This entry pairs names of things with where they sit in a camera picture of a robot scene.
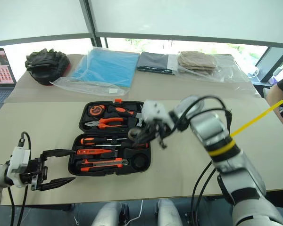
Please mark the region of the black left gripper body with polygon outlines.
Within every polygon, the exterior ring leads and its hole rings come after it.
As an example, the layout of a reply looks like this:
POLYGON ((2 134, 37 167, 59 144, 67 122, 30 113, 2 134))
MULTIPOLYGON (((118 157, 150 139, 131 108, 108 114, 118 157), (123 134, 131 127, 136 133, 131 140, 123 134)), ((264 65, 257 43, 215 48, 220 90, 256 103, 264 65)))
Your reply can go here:
POLYGON ((35 158, 28 162, 24 173, 20 174, 20 180, 24 185, 31 185, 32 191, 46 191, 49 189, 48 184, 43 181, 47 179, 48 167, 45 166, 47 158, 35 158))

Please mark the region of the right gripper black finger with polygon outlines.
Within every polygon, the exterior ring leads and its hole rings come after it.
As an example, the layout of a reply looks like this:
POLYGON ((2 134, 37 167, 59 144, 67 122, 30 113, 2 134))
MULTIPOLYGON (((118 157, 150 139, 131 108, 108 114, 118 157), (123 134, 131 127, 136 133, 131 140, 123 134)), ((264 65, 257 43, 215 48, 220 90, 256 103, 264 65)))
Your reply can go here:
POLYGON ((139 133, 133 135, 133 147, 148 144, 156 138, 156 133, 139 133))
POLYGON ((156 137, 156 129, 155 129, 155 127, 141 128, 137 137, 138 138, 153 138, 153 137, 156 137))

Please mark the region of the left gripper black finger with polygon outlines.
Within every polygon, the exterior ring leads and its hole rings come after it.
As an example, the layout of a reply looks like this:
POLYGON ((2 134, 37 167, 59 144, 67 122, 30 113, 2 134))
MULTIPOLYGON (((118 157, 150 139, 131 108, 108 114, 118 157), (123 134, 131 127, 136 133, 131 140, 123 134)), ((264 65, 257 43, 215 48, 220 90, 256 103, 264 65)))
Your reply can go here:
POLYGON ((39 191, 47 191, 47 190, 59 188, 59 187, 65 185, 65 184, 67 184, 67 183, 70 183, 70 182, 73 181, 74 179, 75 179, 75 177, 54 179, 54 180, 51 180, 49 183, 40 184, 40 185, 37 187, 37 190, 39 190, 39 191))
POLYGON ((46 161, 49 157, 64 157, 72 154, 76 154, 76 151, 69 149, 52 149, 43 151, 40 158, 43 161, 46 161))

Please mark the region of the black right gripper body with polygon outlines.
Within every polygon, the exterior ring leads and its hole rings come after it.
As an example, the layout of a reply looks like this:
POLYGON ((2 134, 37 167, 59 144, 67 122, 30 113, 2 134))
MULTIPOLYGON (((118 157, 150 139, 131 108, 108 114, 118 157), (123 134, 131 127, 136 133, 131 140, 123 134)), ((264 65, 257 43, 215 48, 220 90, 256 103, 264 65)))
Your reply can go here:
POLYGON ((162 149, 167 148, 164 139, 170 135, 171 129, 165 122, 158 119, 147 122, 147 132, 147 143, 156 139, 162 149))

